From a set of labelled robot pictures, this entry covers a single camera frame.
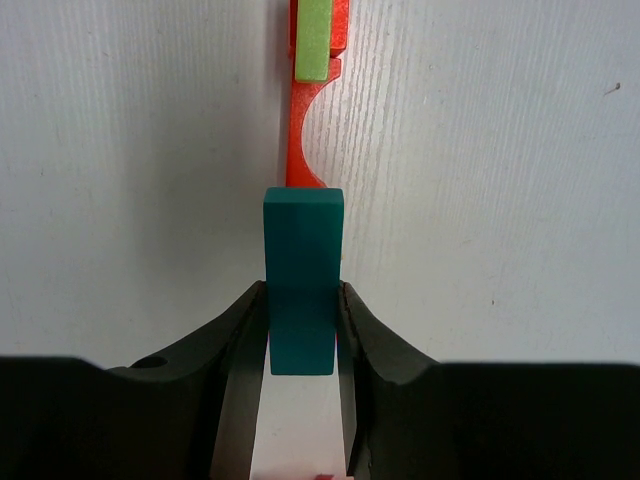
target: white wall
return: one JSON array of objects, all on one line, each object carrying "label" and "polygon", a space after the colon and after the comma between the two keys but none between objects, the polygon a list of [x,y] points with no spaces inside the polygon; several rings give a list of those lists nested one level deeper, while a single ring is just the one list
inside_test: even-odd
[{"label": "white wall", "polygon": [[[352,2],[305,145],[343,278],[438,359],[640,361],[640,5]],[[263,278],[285,19],[0,0],[0,352],[129,364]],[[339,470],[335,379],[264,390],[254,470]]]}]

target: orange plastic part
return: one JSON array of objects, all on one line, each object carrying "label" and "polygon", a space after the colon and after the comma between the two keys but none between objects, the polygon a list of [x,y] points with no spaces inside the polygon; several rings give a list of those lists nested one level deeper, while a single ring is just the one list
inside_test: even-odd
[{"label": "orange plastic part", "polygon": [[349,35],[349,0],[333,0],[331,24],[331,56],[337,57],[347,49]]},{"label": "orange plastic part", "polygon": [[292,80],[291,111],[289,113],[289,145],[287,150],[287,187],[324,188],[326,185],[311,171],[302,150],[302,126],[311,102],[329,83],[340,77],[342,60],[329,59],[329,80],[326,83],[300,83]]},{"label": "orange plastic part", "polygon": [[[298,0],[289,2],[289,56],[295,56]],[[289,144],[287,150],[287,187],[324,188],[326,185],[311,171],[302,149],[302,127],[311,102],[318,93],[340,77],[342,60],[336,58],[347,48],[349,31],[349,0],[334,0],[331,25],[331,58],[329,79],[325,83],[300,83],[292,76],[291,110],[289,113]]]}]

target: green foam pad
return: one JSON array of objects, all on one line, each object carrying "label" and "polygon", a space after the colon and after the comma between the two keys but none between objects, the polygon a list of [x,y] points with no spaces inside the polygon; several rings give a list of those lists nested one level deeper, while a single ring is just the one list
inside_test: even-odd
[{"label": "green foam pad", "polygon": [[344,197],[270,188],[264,199],[269,351],[274,375],[331,375]]},{"label": "green foam pad", "polygon": [[329,79],[333,0],[298,0],[295,78],[324,83]]}]

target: teal rectangular block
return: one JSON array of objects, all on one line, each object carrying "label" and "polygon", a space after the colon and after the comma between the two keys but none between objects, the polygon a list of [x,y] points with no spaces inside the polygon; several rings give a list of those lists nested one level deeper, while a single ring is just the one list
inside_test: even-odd
[{"label": "teal rectangular block", "polygon": [[271,188],[264,199],[274,375],[330,375],[342,256],[339,189]]}]

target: light green block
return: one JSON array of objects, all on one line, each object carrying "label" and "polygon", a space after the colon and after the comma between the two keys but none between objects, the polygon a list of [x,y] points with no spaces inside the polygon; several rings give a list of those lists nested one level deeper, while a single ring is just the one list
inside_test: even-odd
[{"label": "light green block", "polygon": [[298,82],[329,79],[333,0],[298,0],[295,77]]}]

